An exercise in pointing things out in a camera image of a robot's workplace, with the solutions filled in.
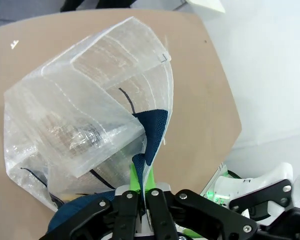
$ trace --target floor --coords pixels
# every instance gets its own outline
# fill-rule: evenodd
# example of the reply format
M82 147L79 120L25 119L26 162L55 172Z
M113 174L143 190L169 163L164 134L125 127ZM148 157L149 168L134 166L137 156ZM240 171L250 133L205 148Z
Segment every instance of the floor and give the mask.
M64 0L0 0L0 26L41 15L58 13ZM94 9L98 0L85 0L78 10Z

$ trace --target bolt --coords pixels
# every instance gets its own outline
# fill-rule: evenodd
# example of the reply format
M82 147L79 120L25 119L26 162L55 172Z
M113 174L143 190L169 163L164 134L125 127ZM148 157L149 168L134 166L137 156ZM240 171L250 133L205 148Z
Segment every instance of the bolt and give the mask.
M282 190L283 190L285 193L290 192L290 191L291 191L291 186L290 186L290 185L284 186Z
M187 196L187 194L185 194L185 193L181 193L181 194L179 195L179 197L180 197L182 200L184 200L184 199L186 199L188 196Z
M287 204L287 202L288 202L288 199L286 197L281 198L281 200L280 200L280 203L284 206Z
M234 211L234 212L238 211L238 209L239 209L239 206L233 206L233 207L231 208L231 210Z
M158 195L159 195L159 192L158 192L157 190L153 190L153 191L151 192L151 195L153 195L153 196L158 196Z
M243 227L243 231L244 231L245 233L250 233L251 230L252 230L252 227L251 227L250 225L245 225L245 226Z
M104 206L106 205L106 202L105 202L105 201L101 201L101 202L99 203L99 205L100 205L101 207L104 207Z

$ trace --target translucent plastic bag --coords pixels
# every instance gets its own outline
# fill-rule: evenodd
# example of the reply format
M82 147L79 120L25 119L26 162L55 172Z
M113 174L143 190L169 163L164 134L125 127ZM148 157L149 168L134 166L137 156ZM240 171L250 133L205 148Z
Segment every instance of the translucent plastic bag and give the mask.
M58 206L129 184L132 157L147 145L133 114L163 109L169 123L170 60L131 17L25 76L4 94L9 177L54 210L52 200Z

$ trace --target green light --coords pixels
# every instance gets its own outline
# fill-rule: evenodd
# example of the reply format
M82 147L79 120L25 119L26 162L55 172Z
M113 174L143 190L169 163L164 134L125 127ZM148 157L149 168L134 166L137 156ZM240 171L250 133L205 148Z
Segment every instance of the green light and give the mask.
M206 196L207 196L207 198L208 198L209 200L212 200L212 198L214 197L214 192L213 192L213 191L208 191L208 192L206 193Z

